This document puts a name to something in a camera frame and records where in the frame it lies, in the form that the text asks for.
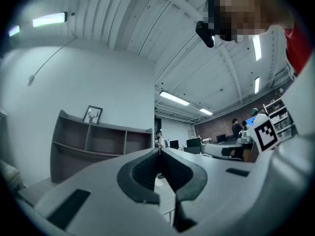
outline computer monitor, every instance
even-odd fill
[[[218,142],[218,144],[219,143],[223,143],[223,142],[225,142],[226,141],[226,136],[225,136],[225,134],[224,135],[219,135],[219,136],[217,136],[217,142]]]
[[[178,149],[178,148],[179,148],[178,140],[176,140],[176,141],[170,141],[170,142],[169,142],[169,146],[170,146],[171,148]]]
[[[199,137],[188,139],[187,140],[187,147],[200,147],[201,146],[201,139]]]
[[[246,120],[247,125],[248,125],[248,126],[253,126],[253,125],[254,125],[254,120],[255,120],[255,118],[256,118],[256,116],[254,116],[254,117],[252,117],[252,118]]]

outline picture frame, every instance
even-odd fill
[[[88,106],[85,112],[85,115],[83,117],[83,122],[98,125],[102,111],[103,111],[102,108],[91,106],[91,105]]]

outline black rectangular slot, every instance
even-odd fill
[[[242,177],[247,177],[248,174],[250,173],[249,171],[238,170],[238,169],[235,169],[235,168],[229,168],[229,169],[226,170],[226,172],[229,172],[229,173],[232,173],[232,174],[235,174],[235,175],[239,175],[239,176],[242,176]]]
[[[84,190],[73,192],[49,217],[47,220],[64,230],[78,212],[85,200],[91,193]]]

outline brown wall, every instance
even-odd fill
[[[286,90],[289,85],[284,85],[282,88]],[[266,94],[260,99],[250,103],[249,105],[238,109],[232,113],[229,113],[225,116],[204,122],[202,124],[195,125],[196,135],[200,135],[202,139],[211,138],[215,142],[217,141],[218,135],[225,134],[233,135],[232,133],[232,120],[234,118],[238,119],[238,122],[242,125],[242,121],[247,120],[252,117],[252,109],[260,108],[263,104],[268,104],[273,99],[278,99],[280,97],[279,89]]]

